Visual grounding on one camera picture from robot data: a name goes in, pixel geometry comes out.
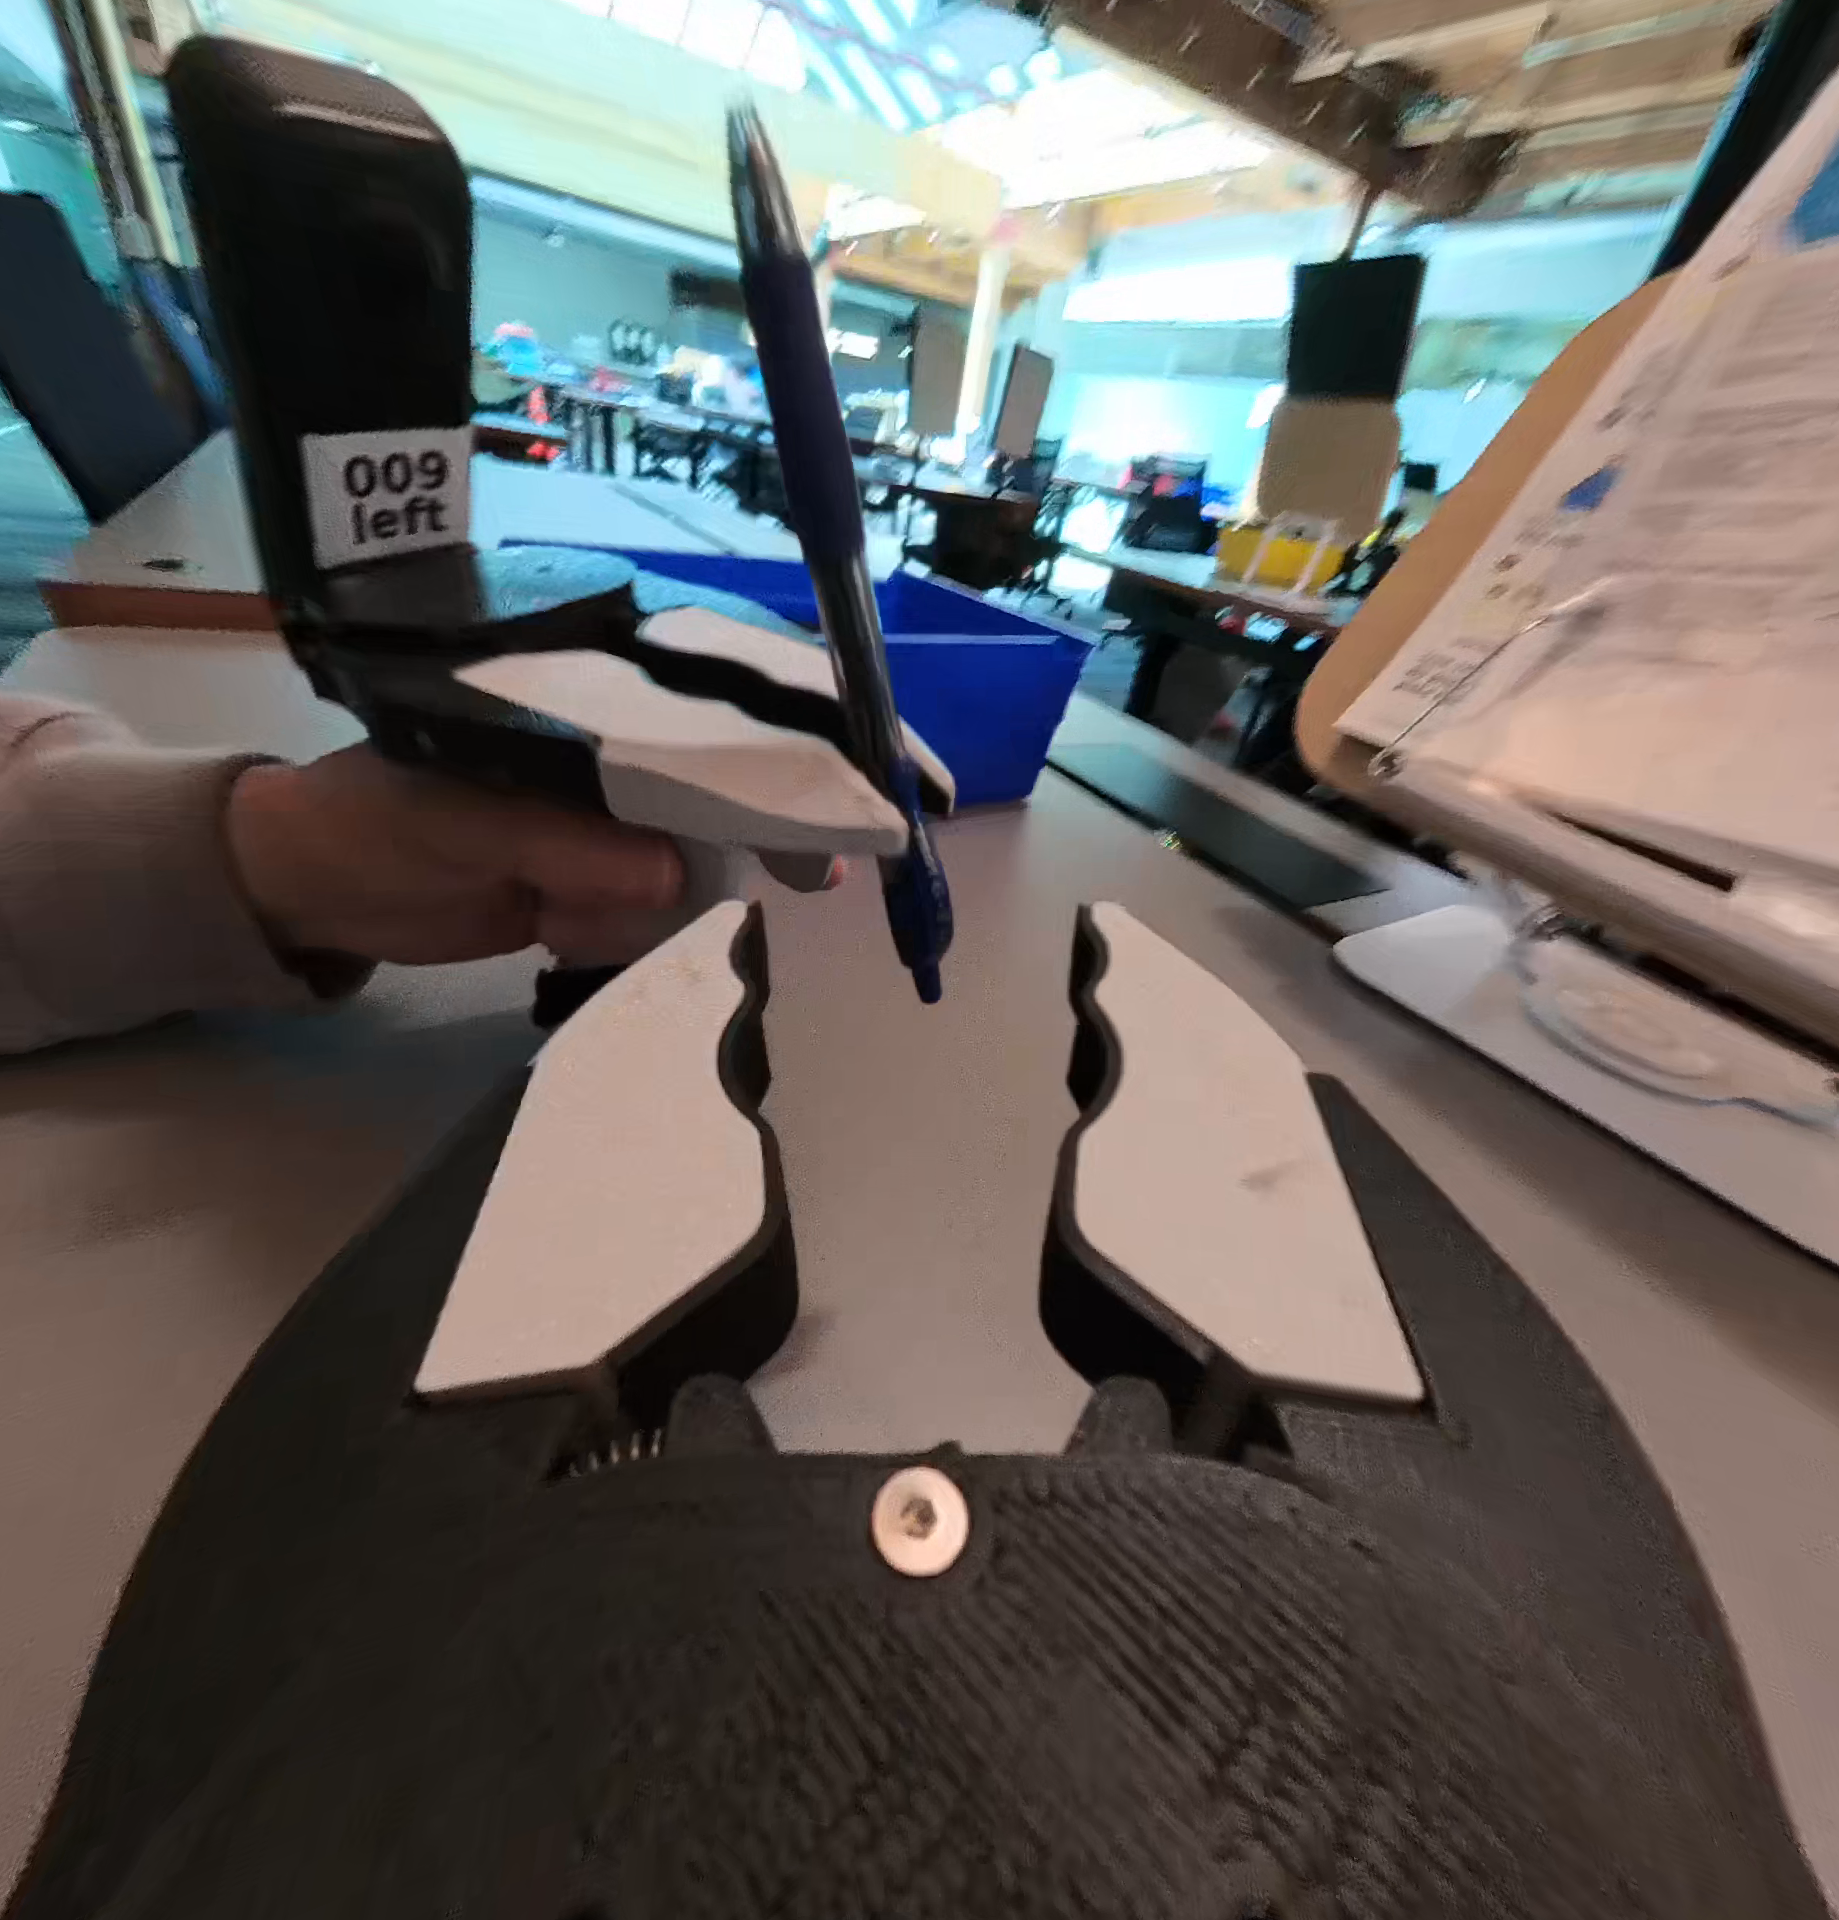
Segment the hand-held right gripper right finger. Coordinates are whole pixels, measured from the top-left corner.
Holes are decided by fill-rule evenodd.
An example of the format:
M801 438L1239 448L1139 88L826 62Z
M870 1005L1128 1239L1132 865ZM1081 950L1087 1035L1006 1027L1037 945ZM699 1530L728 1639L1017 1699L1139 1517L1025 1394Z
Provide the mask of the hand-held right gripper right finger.
M1311 1075L1214 972L1112 902L1075 913L1075 1122L1039 1312L1086 1382L1170 1410L1418 1410L1425 1373Z

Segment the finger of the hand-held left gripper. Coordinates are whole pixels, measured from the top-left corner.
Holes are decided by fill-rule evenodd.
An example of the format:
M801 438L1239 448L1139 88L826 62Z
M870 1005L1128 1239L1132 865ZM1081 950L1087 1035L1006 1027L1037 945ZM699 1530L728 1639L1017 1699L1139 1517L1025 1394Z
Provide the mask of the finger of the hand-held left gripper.
M826 647L705 607L640 618L637 658L666 691L722 701L760 723L809 733L859 772L867 762Z
M507 653L459 683L569 726L608 811L716 848L900 857L907 815L832 741L655 683L611 653Z

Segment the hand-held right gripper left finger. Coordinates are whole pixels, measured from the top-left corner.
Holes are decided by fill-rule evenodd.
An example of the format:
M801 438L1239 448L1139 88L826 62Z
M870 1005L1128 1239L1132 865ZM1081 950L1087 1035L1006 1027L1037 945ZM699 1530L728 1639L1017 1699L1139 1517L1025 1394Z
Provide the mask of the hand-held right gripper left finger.
M731 899L624 967L534 1057L413 1388L596 1386L785 1225L764 1083L764 910Z

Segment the blue pen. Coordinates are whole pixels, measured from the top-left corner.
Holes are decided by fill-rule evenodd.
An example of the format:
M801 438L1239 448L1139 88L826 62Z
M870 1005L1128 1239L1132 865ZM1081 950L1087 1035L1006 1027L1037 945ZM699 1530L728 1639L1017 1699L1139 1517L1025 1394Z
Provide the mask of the blue pen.
M760 111L726 112L732 230L788 519L803 548L821 635L835 667L853 760L902 819L881 857L889 934L923 1005L939 1005L956 937L952 899L933 846L921 775L889 683L884 626L866 553L862 495L835 397L818 284L785 168Z

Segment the blue plastic bin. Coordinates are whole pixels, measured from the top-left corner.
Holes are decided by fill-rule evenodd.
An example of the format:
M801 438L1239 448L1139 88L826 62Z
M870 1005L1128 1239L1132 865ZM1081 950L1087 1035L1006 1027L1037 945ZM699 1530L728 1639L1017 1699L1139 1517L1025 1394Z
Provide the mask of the blue plastic bin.
M481 560L504 615L633 587L644 615L701 607L779 635L818 635L801 558L517 541ZM1025 803L1091 641L908 569L878 581L874 597L902 719L951 768L957 806Z

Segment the person's left forearm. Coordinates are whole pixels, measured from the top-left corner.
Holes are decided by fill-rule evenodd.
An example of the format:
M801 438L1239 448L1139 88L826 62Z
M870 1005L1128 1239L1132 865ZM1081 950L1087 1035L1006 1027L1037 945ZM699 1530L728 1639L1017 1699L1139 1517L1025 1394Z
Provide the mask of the person's left forearm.
M236 783L270 767L0 692L0 1057L311 1002L228 835Z

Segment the grey desk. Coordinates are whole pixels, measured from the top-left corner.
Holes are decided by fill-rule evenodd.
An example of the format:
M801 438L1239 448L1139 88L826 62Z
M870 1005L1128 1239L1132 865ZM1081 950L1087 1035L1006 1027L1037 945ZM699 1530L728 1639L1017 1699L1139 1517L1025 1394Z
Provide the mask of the grey desk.
M1839 1274L1398 1018L1328 934L1043 775L951 824L923 1010L866 899L769 890L768 1115L803 1312L779 1441L1064 1441L1037 1284L1071 1127L1075 906L1119 902L1341 1077L1530 1284L1672 1493L1839 1912ZM143 1537L261 1343L531 1049L531 962L379 972L330 1013L0 1060L0 1905Z

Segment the black desk panel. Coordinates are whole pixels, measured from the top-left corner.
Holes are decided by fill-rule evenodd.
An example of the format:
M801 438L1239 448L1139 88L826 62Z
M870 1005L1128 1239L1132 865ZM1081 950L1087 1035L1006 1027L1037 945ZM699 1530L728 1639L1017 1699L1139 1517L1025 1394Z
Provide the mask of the black desk panel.
M1196 865L1288 913L1311 918L1344 902L1386 893L1380 874L1316 848L1145 750L1117 741L1054 748L1050 767Z

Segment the person's left hand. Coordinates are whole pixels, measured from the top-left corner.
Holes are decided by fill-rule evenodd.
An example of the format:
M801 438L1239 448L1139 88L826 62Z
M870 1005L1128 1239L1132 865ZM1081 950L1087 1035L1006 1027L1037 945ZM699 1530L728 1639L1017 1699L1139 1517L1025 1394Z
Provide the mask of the person's left hand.
M540 947L628 966L708 881L657 831L398 767L368 748L245 768L226 800L236 881L299 977L470 966Z

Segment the dark blue panel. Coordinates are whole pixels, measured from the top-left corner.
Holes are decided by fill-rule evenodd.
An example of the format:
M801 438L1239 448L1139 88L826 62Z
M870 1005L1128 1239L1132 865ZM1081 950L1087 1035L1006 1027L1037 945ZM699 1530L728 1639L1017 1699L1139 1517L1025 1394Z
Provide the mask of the dark blue panel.
M214 435L154 380L59 210L17 190L0 190L0 389L95 526Z

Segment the wooden document stand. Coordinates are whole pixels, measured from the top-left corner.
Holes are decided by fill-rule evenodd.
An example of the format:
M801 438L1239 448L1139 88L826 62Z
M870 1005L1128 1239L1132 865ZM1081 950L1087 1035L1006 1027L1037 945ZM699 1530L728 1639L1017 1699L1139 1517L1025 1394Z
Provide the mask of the wooden document stand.
M1562 351L1328 653L1299 748L1468 874L1461 904L1349 935L1347 974L1839 1269L1839 876L1715 868L1342 733L1686 265Z

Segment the computer monitor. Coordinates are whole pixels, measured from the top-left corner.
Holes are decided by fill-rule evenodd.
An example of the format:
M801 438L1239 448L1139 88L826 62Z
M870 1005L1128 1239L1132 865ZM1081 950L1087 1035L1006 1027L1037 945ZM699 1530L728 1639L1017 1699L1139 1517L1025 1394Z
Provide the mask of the computer monitor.
M994 454L1006 460L1030 460L1033 455L1054 375L1055 361L1050 355L1025 344L1009 348L990 433Z

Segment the yellow plastic bin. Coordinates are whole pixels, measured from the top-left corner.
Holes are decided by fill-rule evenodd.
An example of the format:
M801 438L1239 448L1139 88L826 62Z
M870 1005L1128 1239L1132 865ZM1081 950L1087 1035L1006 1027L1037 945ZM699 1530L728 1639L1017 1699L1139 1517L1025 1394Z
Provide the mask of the yellow plastic bin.
M1347 548L1337 519L1282 514L1230 521L1213 557L1218 571L1244 587L1319 595L1337 579Z

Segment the black and tan board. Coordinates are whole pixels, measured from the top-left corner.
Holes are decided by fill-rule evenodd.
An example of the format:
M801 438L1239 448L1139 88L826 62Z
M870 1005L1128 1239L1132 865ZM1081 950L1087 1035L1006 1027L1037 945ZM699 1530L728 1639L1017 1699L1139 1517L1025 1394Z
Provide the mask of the black and tan board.
M1332 521L1344 541L1380 519L1425 271L1418 253L1297 268L1284 395L1254 487L1262 519Z

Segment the printed paper sheets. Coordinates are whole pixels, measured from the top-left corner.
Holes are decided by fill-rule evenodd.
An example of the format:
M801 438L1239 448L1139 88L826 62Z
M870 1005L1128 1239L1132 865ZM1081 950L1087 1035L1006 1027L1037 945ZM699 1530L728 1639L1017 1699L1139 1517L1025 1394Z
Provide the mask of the printed paper sheets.
M1839 876L1839 69L1342 733Z

